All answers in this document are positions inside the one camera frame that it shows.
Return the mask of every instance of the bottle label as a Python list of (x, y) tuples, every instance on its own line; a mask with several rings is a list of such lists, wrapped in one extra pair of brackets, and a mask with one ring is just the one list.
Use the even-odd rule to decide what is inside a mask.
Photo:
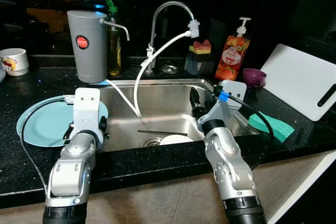
[(80, 49), (87, 49), (90, 45), (88, 38), (83, 35), (78, 35), (76, 37), (76, 44)]
[(240, 63), (242, 57), (237, 52), (237, 48), (230, 47), (227, 50), (224, 50), (222, 53), (222, 60), (228, 65), (235, 65)]

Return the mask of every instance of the white hose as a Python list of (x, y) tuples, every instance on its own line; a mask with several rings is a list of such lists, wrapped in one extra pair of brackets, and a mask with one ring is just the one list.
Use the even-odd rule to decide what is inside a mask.
[(109, 85), (111, 85), (112, 87), (114, 87), (114, 89), (119, 93), (119, 95), (121, 96), (122, 99), (124, 99), (124, 101), (127, 103), (127, 105), (133, 110), (133, 112), (136, 114), (136, 116), (138, 118), (141, 118), (141, 114), (140, 111), (137, 111), (135, 109), (135, 107), (133, 106), (133, 104), (130, 102), (130, 100), (127, 99), (127, 97), (124, 95), (124, 93), (118, 88), (118, 86), (113, 83), (110, 80), (105, 80)]
[(150, 58), (146, 59), (145, 61), (143, 61), (141, 63), (142, 68), (140, 69), (140, 72), (138, 73), (137, 79), (135, 81), (135, 85), (134, 85), (134, 92), (133, 92), (133, 98), (134, 98), (134, 105), (135, 105), (135, 110), (139, 113), (139, 116), (141, 117), (141, 112), (139, 109), (139, 104), (138, 104), (138, 86), (139, 86), (139, 82), (141, 79), (141, 76), (143, 75), (145, 69), (147, 68), (147, 66), (152, 62), (153, 59), (155, 59), (164, 49), (166, 49), (168, 46), (170, 46), (172, 43), (174, 43), (175, 41), (177, 41), (178, 39), (181, 39), (183, 37), (190, 37), (191, 36), (191, 32), (190, 30), (177, 35), (176, 37), (172, 38), (171, 40), (169, 40), (166, 44), (164, 44), (158, 51), (156, 51)]

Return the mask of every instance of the stainless steel sink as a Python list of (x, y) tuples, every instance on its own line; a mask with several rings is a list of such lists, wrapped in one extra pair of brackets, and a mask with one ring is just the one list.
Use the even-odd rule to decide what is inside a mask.
[[(114, 82), (133, 102), (134, 81)], [(203, 140), (204, 135), (198, 131), (196, 119), (191, 116), (189, 95), (192, 87), (198, 91), (201, 103), (211, 97), (213, 88), (202, 79), (141, 81), (138, 91), (141, 120), (113, 87), (101, 88), (100, 99), (109, 110), (107, 132), (110, 135), (102, 151), (156, 146), (161, 138), (173, 133), (184, 133), (193, 141)], [(247, 120), (240, 113), (227, 126), (234, 136), (256, 134), (247, 128)]]

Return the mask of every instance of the white cutting board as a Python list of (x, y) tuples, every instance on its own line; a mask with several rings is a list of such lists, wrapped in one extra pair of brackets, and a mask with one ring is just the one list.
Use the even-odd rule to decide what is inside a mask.
[(318, 121), (336, 102), (334, 92), (323, 106), (317, 105), (336, 83), (333, 63), (278, 44), (261, 70), (267, 74), (264, 88), (312, 121)]

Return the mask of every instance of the faucet spout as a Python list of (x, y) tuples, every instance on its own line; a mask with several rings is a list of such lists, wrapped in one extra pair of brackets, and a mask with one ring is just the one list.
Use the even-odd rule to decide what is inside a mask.
[(165, 2), (163, 3), (162, 5), (160, 5), (155, 13), (154, 13), (154, 16), (153, 16), (153, 22), (152, 22), (152, 32), (151, 32), (151, 41), (150, 41), (150, 46), (151, 47), (154, 47), (154, 37), (155, 37), (155, 23), (156, 23), (156, 18), (157, 16), (159, 15), (159, 12), (162, 11), (163, 9), (165, 9), (166, 7), (168, 6), (171, 6), (171, 5), (176, 5), (176, 6), (179, 6), (179, 7), (182, 7), (183, 9), (185, 9), (188, 14), (189, 14), (189, 17), (190, 17), (190, 20), (194, 20), (194, 15), (193, 13), (191, 12), (190, 8), (182, 3), (182, 2), (179, 2), (179, 1), (168, 1), (168, 2)]
[(124, 26), (122, 26), (122, 25), (118, 25), (117, 23), (108, 22), (108, 21), (106, 21), (106, 20), (103, 19), (103, 18), (100, 20), (100, 23), (101, 23), (101, 24), (104, 24), (104, 25), (114, 26), (114, 27), (118, 27), (118, 28), (123, 29), (123, 30), (125, 31), (125, 33), (126, 33), (127, 41), (130, 41), (130, 35), (129, 35), (128, 30), (127, 30), (126, 27), (124, 27)]

